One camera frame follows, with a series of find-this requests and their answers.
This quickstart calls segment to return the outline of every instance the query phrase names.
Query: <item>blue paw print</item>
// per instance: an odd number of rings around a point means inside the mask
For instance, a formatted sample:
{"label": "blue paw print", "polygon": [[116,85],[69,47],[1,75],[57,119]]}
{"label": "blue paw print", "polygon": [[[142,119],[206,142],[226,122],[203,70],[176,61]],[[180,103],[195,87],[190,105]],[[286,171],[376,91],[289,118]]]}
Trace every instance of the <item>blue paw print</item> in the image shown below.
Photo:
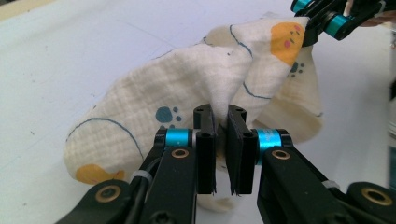
{"label": "blue paw print", "polygon": [[[173,107],[172,110],[168,106],[162,106],[158,108],[157,112],[155,113],[155,118],[160,122],[160,123],[170,123],[174,121],[174,114],[178,112],[177,107]],[[175,121],[181,122],[181,116],[175,116]],[[169,128],[175,128],[174,124],[170,124]]]}
{"label": "blue paw print", "polygon": [[303,72],[303,67],[305,66],[305,64],[303,64],[303,63],[297,63],[297,62],[295,62],[294,64],[293,64],[293,67],[290,69],[290,73],[289,73],[289,76],[290,77],[296,77],[296,74],[297,73],[302,73]]}

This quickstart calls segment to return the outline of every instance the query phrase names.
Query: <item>orange animal print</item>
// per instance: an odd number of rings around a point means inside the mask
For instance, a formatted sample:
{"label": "orange animal print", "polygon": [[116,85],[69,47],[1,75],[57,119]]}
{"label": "orange animal print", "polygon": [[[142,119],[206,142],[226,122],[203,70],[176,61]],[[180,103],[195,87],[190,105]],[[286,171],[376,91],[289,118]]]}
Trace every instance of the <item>orange animal print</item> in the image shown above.
{"label": "orange animal print", "polygon": [[123,180],[125,177],[124,171],[118,171],[114,174],[109,174],[102,167],[96,164],[88,164],[78,168],[76,171],[76,179],[86,184],[98,184],[109,179]]}
{"label": "orange animal print", "polygon": [[293,66],[304,41],[304,28],[296,22],[281,22],[271,29],[271,53]]}

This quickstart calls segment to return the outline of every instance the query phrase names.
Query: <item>white table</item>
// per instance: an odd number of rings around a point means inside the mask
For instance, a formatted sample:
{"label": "white table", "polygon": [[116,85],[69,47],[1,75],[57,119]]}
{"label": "white table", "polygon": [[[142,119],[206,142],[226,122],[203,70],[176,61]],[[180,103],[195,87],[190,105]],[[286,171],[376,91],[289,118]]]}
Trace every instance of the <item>white table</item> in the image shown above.
{"label": "white table", "polygon": [[[217,25],[267,12],[292,17],[290,4],[57,0],[0,21],[0,223],[53,223],[85,194],[90,186],[66,172],[64,141],[115,79]],[[359,28],[341,42],[322,35],[314,49],[325,124],[298,148],[342,190],[361,180],[388,184],[389,33]],[[199,208],[197,223],[262,223],[259,176],[260,167],[255,194],[236,210]]]}

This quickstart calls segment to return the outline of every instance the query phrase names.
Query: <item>white cloth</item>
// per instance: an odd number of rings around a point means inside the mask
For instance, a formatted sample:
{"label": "white cloth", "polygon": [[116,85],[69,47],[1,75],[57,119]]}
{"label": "white cloth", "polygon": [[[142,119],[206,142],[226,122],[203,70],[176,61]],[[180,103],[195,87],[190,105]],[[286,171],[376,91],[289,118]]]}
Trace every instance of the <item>white cloth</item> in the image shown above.
{"label": "white cloth", "polygon": [[[88,184],[129,181],[161,126],[192,128],[192,110],[208,103],[223,127],[233,104],[246,109],[248,126],[258,121],[284,128],[297,136],[294,141],[312,137],[321,110],[312,49],[300,51],[306,23],[261,19],[221,26],[201,43],[119,79],[72,127],[64,149],[68,172]],[[218,158],[225,166],[221,152]]]}

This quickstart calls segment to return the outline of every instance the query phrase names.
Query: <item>cloth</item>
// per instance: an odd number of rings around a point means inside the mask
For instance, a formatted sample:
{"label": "cloth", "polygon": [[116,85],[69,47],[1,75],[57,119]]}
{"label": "cloth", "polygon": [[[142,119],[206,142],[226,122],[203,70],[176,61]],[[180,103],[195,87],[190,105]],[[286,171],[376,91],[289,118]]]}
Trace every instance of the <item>cloth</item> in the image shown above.
{"label": "cloth", "polygon": [[[294,142],[314,136],[321,108],[312,48],[301,49],[306,23],[261,19],[220,26],[202,42],[120,78],[72,127],[64,149],[69,174],[87,184],[130,181],[156,131],[192,128],[192,110],[208,103],[223,128],[232,104],[246,109],[248,127],[287,129]],[[222,150],[217,167],[226,167]],[[232,207],[227,200],[208,200],[198,202],[217,211]]]}

